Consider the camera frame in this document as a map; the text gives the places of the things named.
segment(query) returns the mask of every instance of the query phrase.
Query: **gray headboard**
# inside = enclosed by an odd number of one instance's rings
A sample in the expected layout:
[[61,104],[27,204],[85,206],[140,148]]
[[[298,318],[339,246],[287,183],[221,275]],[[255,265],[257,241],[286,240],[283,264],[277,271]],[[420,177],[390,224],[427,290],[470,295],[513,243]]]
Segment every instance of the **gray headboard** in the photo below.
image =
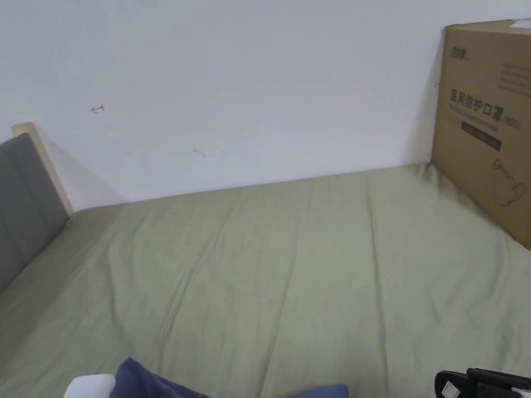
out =
[[67,220],[31,137],[24,133],[0,144],[0,292]]

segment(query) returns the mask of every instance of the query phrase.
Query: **wooden bed frame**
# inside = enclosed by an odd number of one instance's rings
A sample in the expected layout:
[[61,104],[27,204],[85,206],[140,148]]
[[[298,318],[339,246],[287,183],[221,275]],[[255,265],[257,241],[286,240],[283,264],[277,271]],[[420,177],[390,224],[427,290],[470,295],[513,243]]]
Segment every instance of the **wooden bed frame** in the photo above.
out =
[[61,202],[63,202],[63,205],[68,215],[72,215],[74,213],[74,209],[72,208],[70,199],[68,198],[63,184],[59,179],[59,175],[57,175],[57,172],[55,171],[54,164],[52,163],[52,160],[48,152],[46,151],[44,142],[42,142],[42,139],[40,138],[39,133],[35,128],[35,125],[32,122],[15,124],[11,127],[11,131],[13,132],[13,136],[15,137],[24,133],[27,133],[30,136],[31,140],[35,144],[35,147],[37,148],[37,152],[39,153],[42,162],[44,163],[44,167],[46,168],[46,171],[48,172],[48,175],[50,176],[50,179],[52,180],[52,183],[55,186],[55,189],[57,191],[57,194],[59,195],[59,198],[61,199]]

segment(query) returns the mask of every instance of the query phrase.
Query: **mattress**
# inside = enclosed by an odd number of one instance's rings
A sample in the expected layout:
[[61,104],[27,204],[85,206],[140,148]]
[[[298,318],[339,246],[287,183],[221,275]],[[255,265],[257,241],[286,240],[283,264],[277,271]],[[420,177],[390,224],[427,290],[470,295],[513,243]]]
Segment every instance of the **mattress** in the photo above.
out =
[[529,375],[531,254],[431,165],[101,207],[0,296],[0,396],[128,356],[213,397]]

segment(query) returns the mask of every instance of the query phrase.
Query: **blue fabric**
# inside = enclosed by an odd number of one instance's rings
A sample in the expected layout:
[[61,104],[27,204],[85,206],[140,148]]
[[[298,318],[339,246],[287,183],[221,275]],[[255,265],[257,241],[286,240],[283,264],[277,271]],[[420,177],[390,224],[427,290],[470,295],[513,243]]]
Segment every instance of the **blue fabric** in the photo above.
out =
[[[209,398],[182,385],[157,376],[132,358],[127,358],[116,371],[116,385],[110,398]],[[344,384],[321,386],[292,398],[348,398]]]
[[110,398],[209,398],[151,373],[132,358],[116,371],[116,385]]
[[348,387],[345,384],[321,386],[292,395],[291,398],[348,398]]

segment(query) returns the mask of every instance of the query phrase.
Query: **mask illustration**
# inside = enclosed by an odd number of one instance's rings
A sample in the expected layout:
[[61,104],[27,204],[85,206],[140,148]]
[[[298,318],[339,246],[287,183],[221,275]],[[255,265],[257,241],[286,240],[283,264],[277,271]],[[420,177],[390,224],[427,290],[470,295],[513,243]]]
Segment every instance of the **mask illustration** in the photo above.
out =
[[509,206],[525,194],[526,186],[516,182],[505,169],[503,162],[496,159],[491,168],[492,195],[500,206]]

